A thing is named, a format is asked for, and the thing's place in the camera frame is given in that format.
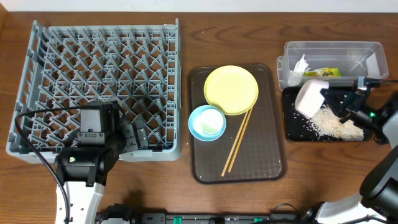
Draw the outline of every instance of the wooden table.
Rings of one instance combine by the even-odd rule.
[[[398,78],[398,14],[309,13],[60,13],[12,12],[0,38],[0,223],[54,223],[55,182],[42,164],[5,152],[33,20],[44,26],[173,24],[180,19],[183,48],[183,138],[173,162],[118,162],[108,175],[100,210],[114,203],[169,212],[266,213],[287,202],[301,210],[356,193],[366,174],[390,151],[368,142],[297,143],[285,140],[286,176],[275,182],[201,185],[191,175],[187,74],[194,67],[264,63],[290,40],[367,40],[383,44],[391,78]],[[389,86],[375,91],[380,105]]]

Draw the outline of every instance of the white wall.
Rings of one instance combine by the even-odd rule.
[[[8,11],[398,12],[398,0],[0,0]]]

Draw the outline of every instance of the white grains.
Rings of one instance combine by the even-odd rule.
[[[310,127],[315,130],[318,135],[329,135],[345,141],[362,141],[363,130],[354,126],[352,121],[344,124],[340,123],[332,110],[328,106],[322,108],[310,119]]]

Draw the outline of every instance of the dish rack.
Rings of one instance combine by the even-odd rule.
[[[129,123],[145,123],[148,146],[120,155],[124,161],[172,161],[181,154],[181,65],[178,19],[160,26],[45,28],[34,21],[7,141],[8,154],[39,158],[21,141],[14,118],[27,110],[116,100]],[[80,110],[23,117],[35,147],[54,162]]]

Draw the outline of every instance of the chopstick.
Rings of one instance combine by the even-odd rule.
[[[237,133],[237,135],[236,135],[234,144],[232,145],[232,148],[231,148],[231,152],[229,152],[228,159],[227,159],[226,162],[225,162],[225,166],[224,166],[224,169],[223,169],[223,173],[221,174],[222,177],[224,177],[226,168],[228,167],[228,164],[229,164],[229,160],[231,159],[232,153],[234,152],[235,145],[236,145],[236,143],[237,143],[237,141],[238,141],[239,135],[241,134],[242,128],[243,128],[243,126],[244,126],[244,122],[245,122],[245,120],[246,120],[246,117],[248,116],[248,112],[249,112],[249,111],[247,111],[247,112],[244,114],[244,118],[243,118],[243,120],[242,120],[241,127],[239,128],[239,131],[238,131],[238,133]]]
[[[248,126],[248,123],[249,123],[249,119],[250,119],[250,115],[251,115],[251,111],[252,111],[252,110],[253,110],[253,108],[251,108],[251,109],[249,110],[248,118],[246,119],[246,122],[245,122],[245,124],[244,124],[243,131],[242,131],[242,135],[241,135],[241,137],[240,137],[240,139],[239,139],[238,145],[236,146],[235,154],[234,154],[234,157],[232,158],[231,165],[229,165],[228,172],[231,172],[232,166],[234,166],[235,158],[236,158],[236,155],[237,155],[237,153],[238,153],[238,151],[239,151],[239,146],[241,146],[241,142],[242,142],[242,139],[243,139],[243,136],[244,136],[244,132],[245,132],[245,130],[246,130],[246,127]]]

